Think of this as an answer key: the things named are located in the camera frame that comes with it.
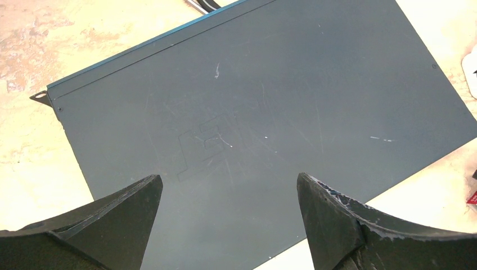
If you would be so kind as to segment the red white staple box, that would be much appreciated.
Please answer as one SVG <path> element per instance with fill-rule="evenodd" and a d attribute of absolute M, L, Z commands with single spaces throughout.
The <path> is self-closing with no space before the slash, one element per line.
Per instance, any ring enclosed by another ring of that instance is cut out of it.
<path fill-rule="evenodd" d="M 477 205 L 477 191 L 475 191 L 467 200 L 466 202 L 469 205 L 476 206 Z"/>

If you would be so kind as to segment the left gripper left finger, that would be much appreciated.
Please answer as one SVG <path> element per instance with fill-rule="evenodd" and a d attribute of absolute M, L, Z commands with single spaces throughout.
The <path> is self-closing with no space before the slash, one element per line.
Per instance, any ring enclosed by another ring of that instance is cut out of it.
<path fill-rule="evenodd" d="M 1 269 L 140 269 L 163 183 L 150 175 L 16 231 L 1 231 Z"/>

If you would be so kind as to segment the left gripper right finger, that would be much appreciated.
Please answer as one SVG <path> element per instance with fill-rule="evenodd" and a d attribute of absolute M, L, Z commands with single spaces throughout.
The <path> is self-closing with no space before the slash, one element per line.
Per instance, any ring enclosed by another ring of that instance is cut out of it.
<path fill-rule="evenodd" d="M 475 269 L 476 234 L 381 212 L 307 173 L 297 178 L 315 269 Z"/>

